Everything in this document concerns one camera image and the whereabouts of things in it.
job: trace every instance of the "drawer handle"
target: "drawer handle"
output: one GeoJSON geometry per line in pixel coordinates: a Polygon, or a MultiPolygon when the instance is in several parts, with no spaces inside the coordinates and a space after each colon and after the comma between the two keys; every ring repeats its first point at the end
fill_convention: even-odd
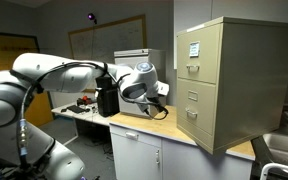
{"type": "Polygon", "coordinates": [[[198,71],[200,69],[200,66],[198,65],[192,65],[192,64],[186,64],[186,68],[187,70],[191,70],[191,68],[196,68],[196,71],[198,71]]]}
{"type": "Polygon", "coordinates": [[[197,112],[193,112],[193,111],[191,111],[189,108],[185,108],[185,111],[186,111],[188,114],[197,117],[197,114],[198,114],[197,112]]]}
{"type": "Polygon", "coordinates": [[[136,140],[136,141],[138,139],[138,134],[134,134],[134,133],[131,133],[131,132],[126,132],[125,135],[129,139],[133,139],[133,140],[136,140]]]}
{"type": "Polygon", "coordinates": [[[156,151],[156,164],[160,164],[160,150],[156,151]]]}

